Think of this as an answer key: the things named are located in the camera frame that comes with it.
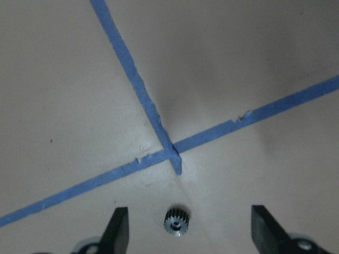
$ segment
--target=blue tape line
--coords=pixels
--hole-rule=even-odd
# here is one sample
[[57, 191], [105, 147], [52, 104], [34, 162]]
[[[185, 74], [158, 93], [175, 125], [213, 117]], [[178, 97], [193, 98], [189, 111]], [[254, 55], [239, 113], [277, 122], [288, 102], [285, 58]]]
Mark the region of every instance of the blue tape line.
[[289, 95], [285, 98], [279, 99], [275, 102], [257, 108], [252, 112], [248, 112], [245, 114], [244, 117], [238, 119], [236, 122], [229, 120], [208, 130], [193, 135], [189, 138], [181, 140], [175, 143], [174, 147], [178, 151], [178, 153], [185, 152], [209, 141], [227, 135], [231, 132], [237, 131], [274, 115], [280, 114], [293, 107], [299, 106], [303, 103], [312, 101], [316, 98], [334, 92], [338, 89], [339, 76], [336, 76], [328, 81], [311, 86], [305, 90], [299, 91], [295, 94]]
[[166, 151], [171, 152], [172, 155], [169, 157], [169, 160], [171, 161], [171, 164], [176, 174], [181, 175], [181, 157], [179, 153], [177, 153], [177, 151], [174, 149], [170, 137], [168, 136], [167, 131], [164, 129], [161, 123], [157, 109], [150, 99], [146, 91], [144, 81], [140, 77], [138, 70], [135, 67], [132, 56], [113, 22], [111, 13], [106, 5], [106, 2], [104, 0], [90, 0], [90, 2], [105, 33], [108, 36], [108, 39], [113, 46], [115, 54], [117, 55], [122, 65], [122, 68], [124, 69], [129, 81], [131, 82], [140, 100], [140, 103], [142, 104], [145, 113], [159, 138], [160, 143]]
[[[206, 131], [200, 132], [196, 135], [179, 141], [174, 145], [178, 152], [185, 152], [209, 141], [227, 135], [228, 133], [242, 129], [253, 123], [267, 119], [271, 116], [277, 115], [293, 107], [312, 101], [336, 90], [339, 90], [339, 76], [331, 80], [322, 82], [318, 85], [311, 86], [305, 90], [289, 95], [283, 99], [280, 99], [263, 107], [260, 107], [253, 112], [246, 113], [244, 117], [237, 120], [236, 122], [232, 120], [226, 121], [225, 123], [219, 124]], [[168, 151], [159, 151], [153, 153], [152, 155], [147, 155], [143, 157], [139, 162], [135, 160], [131, 163], [118, 167], [117, 169], [110, 170], [107, 173], [103, 173], [90, 180], [66, 189], [60, 193], [47, 197], [32, 205], [26, 206], [13, 213], [1, 217], [0, 227], [18, 221], [29, 215], [39, 213], [49, 207], [60, 204], [66, 200], [100, 187], [104, 184], [108, 184], [142, 169], [146, 169], [150, 166], [156, 165], [160, 162], [165, 161], [172, 155], [173, 154]]]
[[168, 159], [168, 156], [169, 156], [168, 152], [162, 150], [152, 155], [147, 155], [143, 157], [140, 161], [135, 160], [131, 163], [125, 164], [116, 169], [112, 169], [106, 173], [98, 175], [92, 179], [89, 179], [71, 188], [63, 190], [62, 192], [54, 194], [34, 204], [31, 204], [13, 213], [1, 217], [0, 228], [15, 221], [18, 221], [20, 219], [23, 219], [29, 215], [39, 213], [47, 208], [58, 205], [73, 197], [84, 194], [92, 189], [95, 189], [102, 185], [108, 184], [112, 181], [118, 180], [122, 177], [128, 176], [140, 170], [156, 165]]

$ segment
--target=screw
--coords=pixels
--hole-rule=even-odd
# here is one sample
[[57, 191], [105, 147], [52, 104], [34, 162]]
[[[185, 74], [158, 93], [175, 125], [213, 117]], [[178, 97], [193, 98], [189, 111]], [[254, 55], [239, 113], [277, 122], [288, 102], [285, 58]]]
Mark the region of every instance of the screw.
[[308, 241], [305, 241], [305, 240], [299, 240], [298, 246], [299, 246], [300, 249], [303, 249], [303, 250], [311, 250], [312, 249], [312, 244]]

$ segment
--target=gear teeth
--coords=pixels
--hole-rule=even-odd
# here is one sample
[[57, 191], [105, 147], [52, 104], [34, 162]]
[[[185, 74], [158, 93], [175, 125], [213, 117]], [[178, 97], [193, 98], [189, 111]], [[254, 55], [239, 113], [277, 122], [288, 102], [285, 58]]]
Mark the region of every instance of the gear teeth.
[[172, 208], [167, 211], [164, 228], [168, 233], [180, 237], [188, 230], [188, 227], [189, 215], [184, 210]]

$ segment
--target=white surface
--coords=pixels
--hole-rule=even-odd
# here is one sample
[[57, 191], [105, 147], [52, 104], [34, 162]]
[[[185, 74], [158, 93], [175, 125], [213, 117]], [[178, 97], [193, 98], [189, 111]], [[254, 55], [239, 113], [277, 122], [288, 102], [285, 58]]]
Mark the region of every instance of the white surface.
[[107, 3], [173, 142], [339, 73], [337, 1]]
[[[172, 141], [339, 74], [336, 2], [108, 4]], [[161, 149], [89, 2], [0, 14], [0, 216]], [[0, 253], [70, 253], [127, 205], [128, 253], [255, 254], [252, 204], [336, 253], [338, 97], [181, 154], [180, 177], [166, 161], [0, 228]], [[177, 203], [179, 239], [162, 225]]]
[[1, 19], [1, 214], [162, 149], [88, 1]]

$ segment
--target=metal gear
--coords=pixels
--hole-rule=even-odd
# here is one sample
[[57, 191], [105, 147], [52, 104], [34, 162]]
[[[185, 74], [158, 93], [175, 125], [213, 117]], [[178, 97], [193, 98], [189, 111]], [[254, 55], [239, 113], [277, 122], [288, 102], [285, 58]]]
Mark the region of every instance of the metal gear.
[[189, 215], [184, 210], [172, 208], [166, 213], [164, 228], [168, 233], [180, 237], [188, 230], [189, 219]]

